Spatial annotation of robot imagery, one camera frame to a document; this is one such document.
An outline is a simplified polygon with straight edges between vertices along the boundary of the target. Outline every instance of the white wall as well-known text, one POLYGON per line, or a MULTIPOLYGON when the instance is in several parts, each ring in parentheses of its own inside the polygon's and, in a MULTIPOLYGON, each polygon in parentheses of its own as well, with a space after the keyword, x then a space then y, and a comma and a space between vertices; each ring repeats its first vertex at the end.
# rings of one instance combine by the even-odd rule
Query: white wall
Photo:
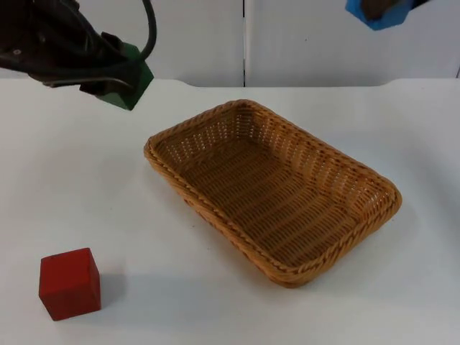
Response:
MULTIPOLYGON (((142 49, 147 19, 141 0, 79 0, 97 31, 142 49)), ((158 41, 148 63, 157 78, 195 86, 243 85, 242 0, 154 0, 158 41)), ((1 76, 12 76, 0 71, 1 76)))
POLYGON ((382 32, 346 12, 346 0, 246 2, 248 86, 455 78, 460 66, 459 0, 432 0, 382 32))

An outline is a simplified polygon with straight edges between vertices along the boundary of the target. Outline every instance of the red cube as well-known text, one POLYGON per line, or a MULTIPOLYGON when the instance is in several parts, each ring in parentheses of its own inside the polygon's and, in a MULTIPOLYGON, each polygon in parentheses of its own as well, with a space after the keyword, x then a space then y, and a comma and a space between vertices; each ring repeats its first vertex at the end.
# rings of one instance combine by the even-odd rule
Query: red cube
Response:
POLYGON ((91 250, 44 257, 38 295, 54 321, 100 310, 99 271, 91 250))

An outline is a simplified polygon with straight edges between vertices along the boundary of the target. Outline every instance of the white table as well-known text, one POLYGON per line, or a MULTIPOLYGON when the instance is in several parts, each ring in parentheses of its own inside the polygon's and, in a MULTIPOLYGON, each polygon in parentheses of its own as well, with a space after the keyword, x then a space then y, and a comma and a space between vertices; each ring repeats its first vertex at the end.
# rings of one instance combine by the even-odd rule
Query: white table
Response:
POLYGON ((194 88, 133 112, 1 80, 0 344, 457 344, 460 82, 194 88), (297 290, 267 280, 143 157, 148 136, 251 98, 391 179, 400 212, 297 290), (103 310, 53 322, 40 258, 90 247, 103 310))

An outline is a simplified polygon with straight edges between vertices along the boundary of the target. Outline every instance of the wicker basket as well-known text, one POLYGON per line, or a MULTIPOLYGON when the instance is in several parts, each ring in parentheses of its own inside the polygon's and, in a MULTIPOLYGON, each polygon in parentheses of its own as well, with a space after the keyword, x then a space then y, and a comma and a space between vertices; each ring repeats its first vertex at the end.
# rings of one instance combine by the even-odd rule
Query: wicker basket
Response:
POLYGON ((153 168, 272 281, 295 288, 390 219, 386 178, 247 100, 151 137, 153 168))

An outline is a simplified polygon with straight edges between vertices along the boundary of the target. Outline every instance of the blue object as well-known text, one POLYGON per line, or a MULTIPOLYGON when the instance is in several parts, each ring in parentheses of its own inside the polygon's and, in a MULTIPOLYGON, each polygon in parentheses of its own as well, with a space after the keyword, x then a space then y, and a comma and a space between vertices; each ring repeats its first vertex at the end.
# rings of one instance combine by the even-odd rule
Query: blue object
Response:
POLYGON ((378 20, 367 20, 364 12, 361 10, 361 0, 347 0, 345 9, 365 23, 374 31, 387 29, 400 25, 405 21, 409 11, 413 7, 414 0, 402 0, 398 4, 388 9, 378 20))

